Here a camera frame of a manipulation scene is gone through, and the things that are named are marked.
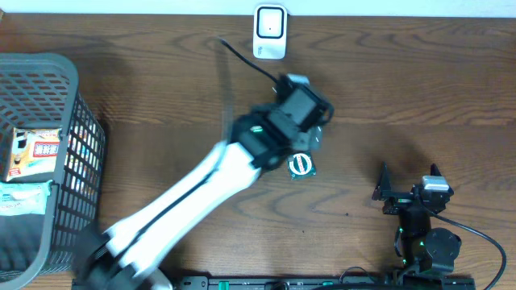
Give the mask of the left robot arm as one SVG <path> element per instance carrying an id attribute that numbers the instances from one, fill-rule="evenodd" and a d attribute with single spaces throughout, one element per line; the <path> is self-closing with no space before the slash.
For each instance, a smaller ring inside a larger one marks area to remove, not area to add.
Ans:
<path id="1" fill-rule="evenodd" d="M 227 137 L 153 202 L 105 231 L 85 227 L 74 251 L 76 279 L 87 289 L 173 288 L 159 266 L 176 244 L 261 174 L 307 150 L 335 111 L 302 76 L 281 76 L 275 93 L 275 102 L 235 119 Z"/>

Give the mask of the orange snack bag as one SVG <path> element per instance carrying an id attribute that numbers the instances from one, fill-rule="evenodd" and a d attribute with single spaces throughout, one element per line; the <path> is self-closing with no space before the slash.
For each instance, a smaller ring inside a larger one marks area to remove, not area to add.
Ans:
<path id="1" fill-rule="evenodd" d="M 50 179 L 59 147 L 59 128 L 14 128 L 4 181 L 43 182 Z"/>

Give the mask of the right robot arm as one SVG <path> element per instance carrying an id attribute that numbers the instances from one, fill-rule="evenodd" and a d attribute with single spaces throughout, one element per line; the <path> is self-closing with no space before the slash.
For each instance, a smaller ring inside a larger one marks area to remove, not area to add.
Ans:
<path id="1" fill-rule="evenodd" d="M 436 164 L 408 192 L 394 190 L 386 164 L 381 165 L 372 199 L 383 201 L 382 212 L 399 220 L 394 250 L 403 258 L 403 268 L 393 272 L 395 284 L 442 288 L 444 276 L 453 272 L 461 239 L 450 230 L 431 225 L 431 216 L 444 211 L 453 194 Z"/>

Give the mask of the green wet wipes pack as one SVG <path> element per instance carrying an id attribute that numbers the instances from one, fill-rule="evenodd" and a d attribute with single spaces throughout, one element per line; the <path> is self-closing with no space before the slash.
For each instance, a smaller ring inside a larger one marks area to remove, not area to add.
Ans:
<path id="1" fill-rule="evenodd" d="M 1 215 L 43 215 L 51 195 L 52 181 L 40 183 L 1 183 Z"/>

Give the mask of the green round-logo packet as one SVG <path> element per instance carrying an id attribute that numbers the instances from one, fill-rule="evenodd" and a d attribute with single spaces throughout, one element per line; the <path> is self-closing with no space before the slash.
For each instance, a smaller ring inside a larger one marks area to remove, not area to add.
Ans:
<path id="1" fill-rule="evenodd" d="M 317 168 L 309 151 L 290 155 L 287 158 L 287 168 L 291 180 L 301 180 L 317 174 Z"/>

